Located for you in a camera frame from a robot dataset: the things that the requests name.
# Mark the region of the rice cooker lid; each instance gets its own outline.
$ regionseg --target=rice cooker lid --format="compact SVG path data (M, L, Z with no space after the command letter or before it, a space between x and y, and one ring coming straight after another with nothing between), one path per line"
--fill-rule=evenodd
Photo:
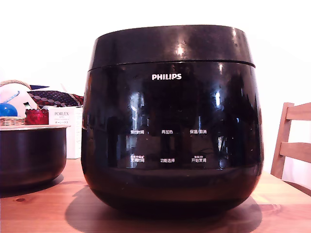
M96 39L89 69L122 64L222 61L255 67L245 33L218 25L146 27Z

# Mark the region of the white wall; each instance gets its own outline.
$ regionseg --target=white wall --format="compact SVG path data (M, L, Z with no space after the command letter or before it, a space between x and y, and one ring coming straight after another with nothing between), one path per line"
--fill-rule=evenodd
M2 1L0 79L59 86L83 95L94 40L143 26L219 24L246 32L257 66L265 163L270 172L285 101L311 101L308 1ZM291 140L311 141L310 124ZM286 162L284 178L311 187L311 166Z

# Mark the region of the black rice cooker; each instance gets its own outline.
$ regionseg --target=black rice cooker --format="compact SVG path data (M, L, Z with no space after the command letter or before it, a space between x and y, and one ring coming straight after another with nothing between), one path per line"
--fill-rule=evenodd
M216 214L262 171L255 65L243 31L187 25L99 37L85 89L82 168L135 213Z

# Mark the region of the wicker basket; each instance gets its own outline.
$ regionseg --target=wicker basket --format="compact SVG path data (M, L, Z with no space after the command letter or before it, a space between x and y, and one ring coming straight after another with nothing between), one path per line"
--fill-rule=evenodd
M0 83L0 87L11 84L11 83L18 83L28 87L31 90L29 84L19 81L19 80L6 80ZM0 116L0 126L12 126L12 125L24 125L25 124L25 117L19 116Z
M0 126L24 125L25 117L0 116Z

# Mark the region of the patterned fabric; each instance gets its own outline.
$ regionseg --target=patterned fabric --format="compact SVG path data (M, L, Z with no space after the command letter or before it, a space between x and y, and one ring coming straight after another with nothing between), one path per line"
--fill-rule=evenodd
M28 91L30 97L42 108L45 105L71 107L83 105L83 96L60 91Z

